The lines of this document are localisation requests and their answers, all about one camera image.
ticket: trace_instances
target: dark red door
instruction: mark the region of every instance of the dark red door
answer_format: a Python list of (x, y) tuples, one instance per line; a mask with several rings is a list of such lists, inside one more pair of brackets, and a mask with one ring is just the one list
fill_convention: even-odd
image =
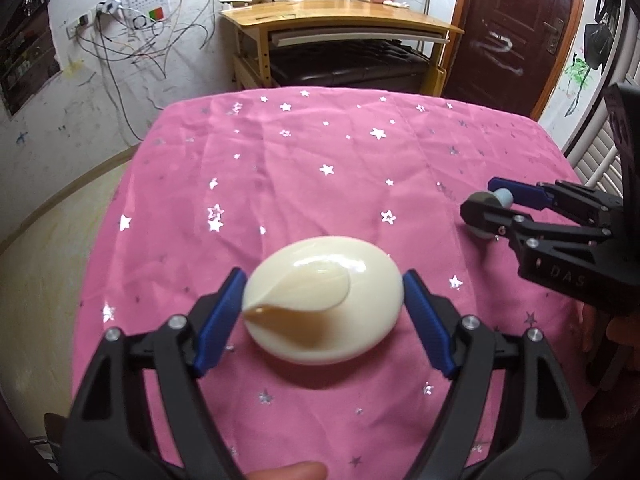
[(528, 116), (570, 9), (571, 0), (470, 0), (444, 96)]

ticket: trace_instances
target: white wall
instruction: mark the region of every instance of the white wall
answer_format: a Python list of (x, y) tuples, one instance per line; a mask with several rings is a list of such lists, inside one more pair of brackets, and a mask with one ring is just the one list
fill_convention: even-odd
[[(117, 97), (104, 64), (66, 36), (65, 21), (77, 18), (100, 1), (103, 0), (50, 0), (50, 26), (63, 73), (14, 117), (9, 118), (0, 109), (0, 240), (47, 198), (137, 142), (124, 123), (120, 106), (114, 106)], [(431, 14), (450, 21), (455, 1), (431, 0)], [(177, 2), (170, 0), (172, 9)], [(205, 2), (184, 0), (180, 22), (191, 22)], [(199, 20), (209, 30), (211, 14), (207, 9)], [(103, 23), (108, 36), (127, 41), (126, 35), (118, 36), (124, 31), (121, 25), (109, 18), (104, 18)], [(90, 29), (84, 34), (90, 36)], [(235, 88), (230, 65), (234, 44), (230, 26), (218, 20), (214, 39), (199, 50), (203, 37), (200, 28), (185, 33), (168, 57), (166, 80), (148, 60), (136, 65), (129, 61), (111, 64), (127, 116), (140, 137), (158, 116), (158, 107)], [(26, 142), (17, 143), (24, 132)]]
[(562, 148), (571, 136), (582, 114), (587, 109), (600, 80), (600, 70), (591, 70), (582, 86), (577, 107), (575, 107), (573, 113), (565, 117), (580, 88), (580, 82), (578, 81), (580, 74), (576, 71), (577, 65), (572, 67), (574, 54), (578, 59), (578, 64), (584, 61), (584, 26), (595, 22), (594, 16), (597, 1), (598, 0), (584, 0), (582, 18), (580, 19), (574, 44), (569, 51), (569, 56), (562, 69), (560, 79), (552, 91), (549, 101), (538, 121), (559, 148)]

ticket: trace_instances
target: blue gripper pad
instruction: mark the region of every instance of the blue gripper pad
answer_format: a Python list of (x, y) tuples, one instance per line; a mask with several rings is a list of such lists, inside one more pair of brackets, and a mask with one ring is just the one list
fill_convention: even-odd
[(196, 357), (193, 360), (193, 370), (198, 377), (202, 377), (220, 362), (226, 340), (242, 310), (245, 285), (246, 274), (240, 269), (234, 269), (218, 291), (213, 308), (198, 328), (194, 345)]
[(409, 312), (431, 366), (440, 370), (447, 379), (451, 379), (458, 370), (452, 357), (451, 337), (460, 320), (460, 314), (446, 298), (431, 295), (414, 270), (405, 273), (402, 282), (404, 306)]
[(549, 196), (541, 187), (524, 184), (523, 182), (516, 182), (515, 180), (508, 180), (506, 178), (499, 178), (497, 176), (494, 176), (489, 181), (487, 189), (489, 191), (495, 191), (501, 187), (511, 191), (514, 203), (530, 207), (538, 211), (551, 207), (554, 201), (553, 197)]

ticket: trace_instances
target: beige floor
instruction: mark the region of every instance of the beige floor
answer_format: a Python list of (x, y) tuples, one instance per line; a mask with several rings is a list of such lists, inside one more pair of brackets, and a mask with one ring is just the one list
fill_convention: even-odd
[(70, 355), (84, 265), (126, 166), (36, 221), (0, 254), (0, 388), (24, 432), (70, 407)]

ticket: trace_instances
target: table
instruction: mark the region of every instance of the table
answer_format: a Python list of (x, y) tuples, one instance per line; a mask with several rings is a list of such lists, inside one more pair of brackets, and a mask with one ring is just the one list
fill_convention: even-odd
[[(105, 329), (155, 329), (279, 248), (347, 235), (415, 268), (462, 314), (491, 327), (545, 332), (583, 407), (593, 395), (574, 302), (521, 280), (505, 239), (471, 237), (460, 203), (494, 175), (576, 180), (526, 118), (375, 90), (251, 90), (169, 106), (127, 169), (89, 259), (74, 333), (73, 386)], [(381, 214), (391, 211), (393, 221)], [(220, 212), (220, 222), (209, 224)], [(555, 221), (551, 212), (533, 212)], [(372, 351), (335, 367), (276, 361), (241, 320), (200, 386), (245, 472), (323, 460), (332, 479), (402, 478), (446, 396), (403, 310)], [(148, 383), (159, 445), (178, 462)], [(486, 455), (499, 406), (489, 397), (474, 460)]]
[[(433, 43), (430, 68), (421, 94), (439, 96), (447, 75), (441, 64), (443, 45), (460, 28), (409, 9), (357, 0), (303, 0), (268, 2), (224, 10), (222, 15), (236, 26), (234, 69), (240, 88), (274, 86), (270, 69), (270, 44), (338, 39), (405, 39)], [(253, 51), (245, 37), (255, 41)]]

